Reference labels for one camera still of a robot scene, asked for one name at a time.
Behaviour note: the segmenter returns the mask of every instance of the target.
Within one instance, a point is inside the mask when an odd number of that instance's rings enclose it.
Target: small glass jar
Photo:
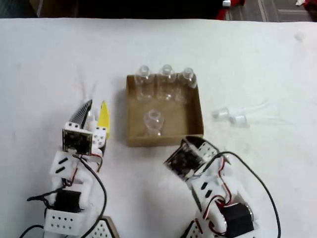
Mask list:
[[[161,136],[161,129],[164,124],[164,117],[159,111],[154,109],[144,113],[143,122],[146,127],[145,136]]]
[[[158,72],[157,97],[159,100],[172,100],[175,96],[176,74],[172,66],[166,64]]]
[[[136,97],[139,101],[149,101],[154,95],[154,74],[143,65],[134,76]]]
[[[193,99],[194,89],[197,87],[197,79],[193,69],[185,68],[183,72],[178,74],[176,84],[176,101],[190,103]]]

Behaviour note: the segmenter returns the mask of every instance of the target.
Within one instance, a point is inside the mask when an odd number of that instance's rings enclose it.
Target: black wire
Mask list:
[[[102,208],[102,210],[101,210],[101,212],[100,212],[98,218],[96,219],[95,223],[89,228],[89,230],[86,231],[86,233],[84,233],[83,236],[81,236],[81,238],[85,238],[85,237],[87,237],[87,236],[94,230],[94,228],[97,226],[99,220],[100,220],[100,219],[103,217],[103,215],[104,215],[104,211],[105,211],[105,209],[106,209],[106,204],[107,204],[107,192],[106,192],[106,188],[105,188],[103,182],[100,180],[100,178],[99,178],[98,175],[95,173],[95,171],[93,171],[93,169],[92,169],[88,164],[86,164],[86,162],[83,160],[83,158],[78,157],[77,155],[73,155],[73,157],[79,159],[79,161],[85,166],[85,168],[88,169],[89,172],[92,173],[92,175],[96,178],[96,180],[97,180],[98,183],[100,184],[100,186],[101,186],[101,188],[102,188],[102,190],[103,190],[103,192],[104,192],[104,196],[105,196],[104,206],[103,206],[103,208]]]
[[[264,184],[264,182],[262,181],[262,179],[260,179],[260,177],[235,153],[231,152],[231,151],[223,151],[223,152],[220,152],[218,154],[216,154],[212,159],[211,161],[209,162],[209,166],[211,165],[211,163],[216,159],[216,158],[219,158],[225,154],[231,154],[233,156],[235,156],[238,160],[240,160],[240,162],[258,179],[258,181],[262,184],[262,186],[264,187],[266,193],[268,194],[268,197],[270,198],[271,200],[271,203],[272,203],[272,206],[273,206],[273,209],[274,209],[274,213],[275,213],[275,216],[276,216],[276,222],[277,222],[277,229],[278,229],[278,234],[277,234],[277,238],[280,238],[281,237],[281,223],[280,223],[280,220],[279,220],[279,216],[278,216],[278,212],[277,212],[277,208],[276,208],[276,205],[273,201],[273,198],[268,190],[268,188],[266,187],[266,185]]]
[[[43,193],[43,194],[38,195],[38,196],[29,197],[28,199],[26,199],[26,201],[28,201],[28,202],[29,202],[29,201],[35,201],[35,200],[37,200],[37,201],[43,201],[44,204],[45,204],[45,206],[48,207],[48,208],[50,208],[50,204],[49,204],[48,200],[47,200],[45,197],[47,197],[47,196],[49,196],[49,195],[51,195],[51,194],[53,194],[53,193],[57,193],[57,192],[59,192],[59,191],[62,191],[64,188],[66,188],[66,186],[67,186],[66,180],[65,180],[65,179],[62,179],[62,181],[63,181],[62,187],[59,187],[59,188],[57,188],[57,189],[55,189],[55,190],[53,190],[53,191],[46,192],[46,193]]]
[[[23,233],[22,235],[20,235],[20,238],[23,238],[30,230],[32,230],[33,228],[41,228],[41,229],[44,229],[43,226],[41,225],[32,225],[30,226],[29,228],[27,228]]]

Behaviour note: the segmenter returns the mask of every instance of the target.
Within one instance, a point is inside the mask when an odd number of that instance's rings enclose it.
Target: white paper surface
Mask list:
[[[48,172],[61,127],[80,105],[83,80],[87,91],[97,82],[95,103],[106,100],[111,114],[100,173],[105,214],[122,238],[180,237],[197,208],[185,183],[162,165],[176,147],[125,146],[125,76],[142,64],[155,72],[165,63],[194,69],[205,138],[239,154],[267,184],[282,237],[314,236],[315,23],[1,19],[0,36],[1,237],[44,223],[44,206],[26,199],[51,190]],[[290,123],[241,129],[212,121],[214,109],[263,99]],[[261,237],[276,237],[265,191],[242,166],[237,174],[261,212]],[[101,206],[98,186],[94,200]]]

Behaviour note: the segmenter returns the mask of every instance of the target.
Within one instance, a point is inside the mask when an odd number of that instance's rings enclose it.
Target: red wire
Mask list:
[[[222,166],[221,166],[221,168],[220,168],[219,171],[218,171],[218,175],[219,175],[220,179],[222,180],[223,185],[224,185],[224,187],[226,188],[226,190],[227,190],[227,192],[228,192],[228,194],[229,194],[229,201],[226,202],[226,204],[225,204],[225,205],[229,205],[229,204],[231,203],[232,194],[231,194],[231,192],[230,192],[230,190],[229,190],[227,184],[225,183],[225,181],[224,181],[223,178],[221,177],[221,171],[223,171],[224,165],[225,165],[225,159],[223,158]]]
[[[221,237],[223,237],[223,236],[226,235],[225,232],[224,232],[224,233],[220,233],[220,232],[215,231],[215,230],[213,229],[213,227],[212,227],[212,222],[209,222],[208,226],[209,226],[209,229],[210,229],[213,233],[215,233],[216,235],[221,236]]]
[[[206,208],[206,210],[205,210],[205,212],[204,212],[204,214],[203,214],[203,218],[204,218],[204,219],[206,219],[206,217],[207,217],[207,215],[208,215],[208,212],[209,212],[209,206],[210,206],[211,202],[212,202],[212,201],[213,201],[216,197],[220,197],[220,198],[222,198],[222,199],[223,199],[223,201],[224,201],[224,203],[225,203],[225,199],[224,199],[224,197],[223,197],[223,196],[221,196],[221,195],[215,195],[215,196],[213,196],[213,197],[211,198],[210,202],[208,203],[208,206],[207,206],[207,208]]]
[[[103,158],[98,154],[91,154],[91,156],[97,156],[101,159],[101,163],[99,164],[99,166],[97,168],[97,173],[99,173],[99,170],[100,170],[101,166],[103,165]]]

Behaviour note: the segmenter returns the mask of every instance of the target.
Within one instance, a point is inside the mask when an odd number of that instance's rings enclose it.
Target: floor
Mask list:
[[[244,6],[232,8],[226,20],[237,21],[317,21],[317,11],[308,13],[296,0],[247,0]]]
[[[75,17],[76,0],[30,0],[40,17]],[[246,0],[244,6],[235,6],[226,15],[226,20],[292,22],[317,21],[317,10],[308,13],[296,0]]]

